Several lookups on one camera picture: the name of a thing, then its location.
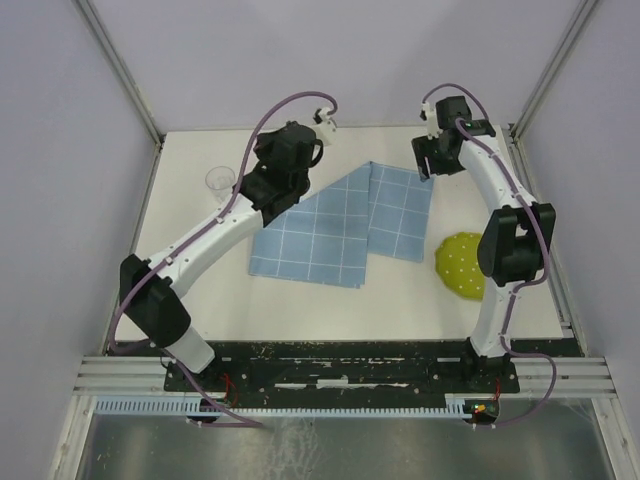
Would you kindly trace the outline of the blue checkered cloth napkin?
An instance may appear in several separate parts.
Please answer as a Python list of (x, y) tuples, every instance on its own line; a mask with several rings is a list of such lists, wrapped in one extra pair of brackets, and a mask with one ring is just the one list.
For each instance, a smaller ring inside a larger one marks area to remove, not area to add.
[(258, 232), (248, 273), (359, 288), (370, 254), (420, 263), (432, 192), (414, 171), (366, 162)]

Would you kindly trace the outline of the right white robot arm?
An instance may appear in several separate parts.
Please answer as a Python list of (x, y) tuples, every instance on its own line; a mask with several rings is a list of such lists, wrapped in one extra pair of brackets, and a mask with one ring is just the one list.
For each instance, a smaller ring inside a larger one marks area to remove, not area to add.
[(411, 145), (421, 180), (467, 172), (489, 212), (477, 247), (485, 292), (458, 368), (463, 386), (481, 391), (509, 372), (515, 303), (522, 289), (539, 285), (548, 276), (556, 211), (516, 178), (500, 154), (491, 122), (473, 118), (464, 96), (446, 97), (436, 104), (424, 101), (420, 117), (427, 132)]

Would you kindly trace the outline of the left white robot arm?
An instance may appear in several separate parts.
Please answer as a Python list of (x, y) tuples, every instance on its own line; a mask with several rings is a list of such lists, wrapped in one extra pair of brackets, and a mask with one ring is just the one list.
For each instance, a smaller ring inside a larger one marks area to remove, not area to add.
[(230, 249), (300, 202), (311, 187), (309, 171), (322, 159), (335, 130), (330, 120), (314, 126), (291, 121), (257, 134), (249, 143), (256, 166), (209, 217), (149, 258), (132, 254), (122, 261), (122, 314), (180, 362), (198, 389), (215, 387), (221, 366), (214, 349), (192, 326), (183, 297)]

